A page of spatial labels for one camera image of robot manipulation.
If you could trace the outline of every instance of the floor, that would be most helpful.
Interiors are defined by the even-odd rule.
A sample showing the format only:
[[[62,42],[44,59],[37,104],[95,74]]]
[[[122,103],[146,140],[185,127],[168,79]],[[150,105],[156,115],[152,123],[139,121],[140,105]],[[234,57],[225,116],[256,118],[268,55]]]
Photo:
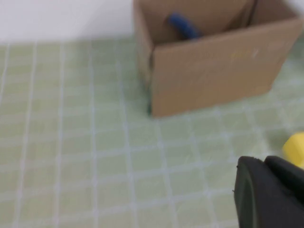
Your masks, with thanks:
[[[304,38],[266,95],[154,120],[132,39],[0,47],[0,228],[236,228],[241,155],[304,130]]]

